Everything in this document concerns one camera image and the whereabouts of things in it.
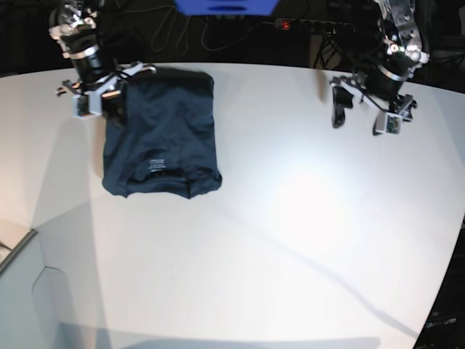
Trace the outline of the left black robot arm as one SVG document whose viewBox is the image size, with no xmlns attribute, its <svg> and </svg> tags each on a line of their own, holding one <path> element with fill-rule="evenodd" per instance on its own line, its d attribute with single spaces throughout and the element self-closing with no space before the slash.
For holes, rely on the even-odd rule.
<svg viewBox="0 0 465 349">
<path fill-rule="evenodd" d="M 417 69 L 429 62 L 419 27 L 415 21 L 414 1 L 376 1 L 380 9 L 376 46 L 354 58 L 348 76 L 330 80 L 333 97 L 332 126 L 339 129 L 346 120 L 345 111 L 353 108 L 357 97 L 379 114 L 373 135 L 398 135 L 404 123 L 413 120 L 418 107 L 413 95 L 400 94 L 403 84 Z"/>
</svg>

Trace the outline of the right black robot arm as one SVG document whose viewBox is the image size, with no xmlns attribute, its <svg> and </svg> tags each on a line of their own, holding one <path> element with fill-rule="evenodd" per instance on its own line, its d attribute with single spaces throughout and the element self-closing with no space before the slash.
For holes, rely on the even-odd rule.
<svg viewBox="0 0 465 349">
<path fill-rule="evenodd" d="M 72 97 L 76 118 L 103 117 L 117 127 L 126 123 L 126 86 L 146 72 L 155 73 L 153 64 L 134 62 L 119 65 L 109 57 L 98 31 L 99 10 L 95 1 L 61 1 L 51 17 L 49 35 L 69 59 L 78 80 L 62 81 L 55 94 Z"/>
</svg>

